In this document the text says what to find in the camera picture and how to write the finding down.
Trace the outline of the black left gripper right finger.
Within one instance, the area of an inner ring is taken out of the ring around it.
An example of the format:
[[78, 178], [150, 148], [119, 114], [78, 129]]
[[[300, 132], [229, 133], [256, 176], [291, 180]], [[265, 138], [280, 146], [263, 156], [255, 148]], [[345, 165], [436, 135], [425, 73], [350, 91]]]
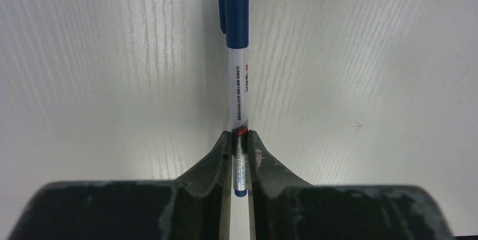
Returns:
[[413, 185], [303, 180], [247, 137], [252, 239], [453, 239], [435, 200]]

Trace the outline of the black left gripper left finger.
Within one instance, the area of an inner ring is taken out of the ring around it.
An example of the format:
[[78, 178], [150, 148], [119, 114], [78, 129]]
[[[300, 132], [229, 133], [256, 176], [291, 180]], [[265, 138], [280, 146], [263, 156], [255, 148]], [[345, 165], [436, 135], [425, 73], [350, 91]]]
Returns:
[[29, 200], [9, 239], [228, 239], [232, 136], [174, 180], [58, 181]]

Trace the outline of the white whiteboard marker pen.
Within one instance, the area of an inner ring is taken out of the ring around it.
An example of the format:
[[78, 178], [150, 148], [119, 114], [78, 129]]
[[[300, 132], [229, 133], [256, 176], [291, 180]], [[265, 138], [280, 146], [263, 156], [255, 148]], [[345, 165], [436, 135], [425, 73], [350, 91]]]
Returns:
[[247, 134], [249, 121], [247, 51], [228, 49], [228, 106], [232, 134], [232, 187], [237, 197], [247, 195]]

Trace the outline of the blue marker cap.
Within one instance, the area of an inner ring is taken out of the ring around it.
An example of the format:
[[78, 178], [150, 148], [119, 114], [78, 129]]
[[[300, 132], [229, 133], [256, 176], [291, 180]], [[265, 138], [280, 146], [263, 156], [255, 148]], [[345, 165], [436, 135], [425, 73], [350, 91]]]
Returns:
[[243, 49], [249, 45], [249, 0], [218, 0], [220, 30], [226, 45]]

